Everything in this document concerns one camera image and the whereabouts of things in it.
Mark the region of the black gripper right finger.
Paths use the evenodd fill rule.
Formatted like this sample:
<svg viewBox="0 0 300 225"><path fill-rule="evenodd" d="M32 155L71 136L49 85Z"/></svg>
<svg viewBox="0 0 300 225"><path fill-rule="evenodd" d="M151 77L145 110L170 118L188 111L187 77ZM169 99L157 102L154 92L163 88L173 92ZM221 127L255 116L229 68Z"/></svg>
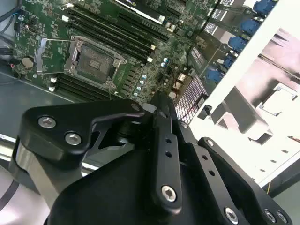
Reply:
<svg viewBox="0 0 300 225"><path fill-rule="evenodd" d="M187 193L203 207L205 225L290 225L288 214L208 137L196 140L179 120L173 100L164 110L178 140L179 159L191 180Z"/></svg>

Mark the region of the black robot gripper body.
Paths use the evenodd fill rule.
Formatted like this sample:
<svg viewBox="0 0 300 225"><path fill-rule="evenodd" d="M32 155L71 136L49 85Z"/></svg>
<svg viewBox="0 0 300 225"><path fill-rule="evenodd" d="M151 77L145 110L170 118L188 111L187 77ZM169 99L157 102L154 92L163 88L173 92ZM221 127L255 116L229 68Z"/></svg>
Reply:
<svg viewBox="0 0 300 225"><path fill-rule="evenodd" d="M67 187L50 225L219 225L222 209L210 155L190 128L156 127L151 148L139 148Z"/></svg>

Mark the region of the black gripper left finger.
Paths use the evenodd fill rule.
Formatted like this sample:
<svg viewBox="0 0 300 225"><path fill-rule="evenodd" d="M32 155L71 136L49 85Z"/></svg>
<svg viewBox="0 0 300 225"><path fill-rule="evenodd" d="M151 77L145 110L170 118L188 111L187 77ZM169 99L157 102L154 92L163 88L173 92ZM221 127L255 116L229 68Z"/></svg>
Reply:
<svg viewBox="0 0 300 225"><path fill-rule="evenodd" d="M164 95L156 92L146 107L121 99L28 109L13 152L16 177L30 177L51 210L73 183L131 151L150 149L154 128L172 128Z"/></svg>

